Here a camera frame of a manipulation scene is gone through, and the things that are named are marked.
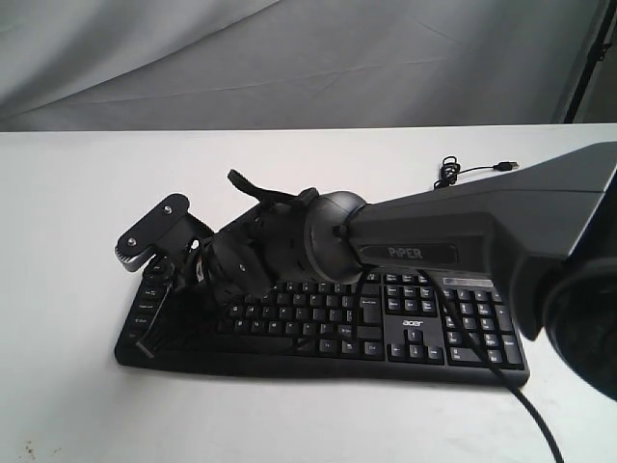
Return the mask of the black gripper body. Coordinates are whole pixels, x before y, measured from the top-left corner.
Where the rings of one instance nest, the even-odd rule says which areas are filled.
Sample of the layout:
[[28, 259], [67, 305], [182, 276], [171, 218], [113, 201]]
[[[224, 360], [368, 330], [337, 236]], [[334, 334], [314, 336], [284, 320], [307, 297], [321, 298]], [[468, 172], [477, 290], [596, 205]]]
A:
[[279, 281], [318, 281], [309, 261], [307, 204], [256, 204], [203, 243], [193, 290], [216, 302], [261, 297]]

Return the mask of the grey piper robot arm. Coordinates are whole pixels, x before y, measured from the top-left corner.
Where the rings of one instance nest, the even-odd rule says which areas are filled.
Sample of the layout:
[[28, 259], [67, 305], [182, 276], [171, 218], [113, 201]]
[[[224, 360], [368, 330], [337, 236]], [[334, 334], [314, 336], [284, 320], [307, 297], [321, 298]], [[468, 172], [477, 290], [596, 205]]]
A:
[[255, 206], [213, 231], [171, 195], [126, 236], [143, 277], [128, 366], [273, 378], [523, 385], [545, 334], [616, 395], [616, 147], [369, 204], [228, 175]]

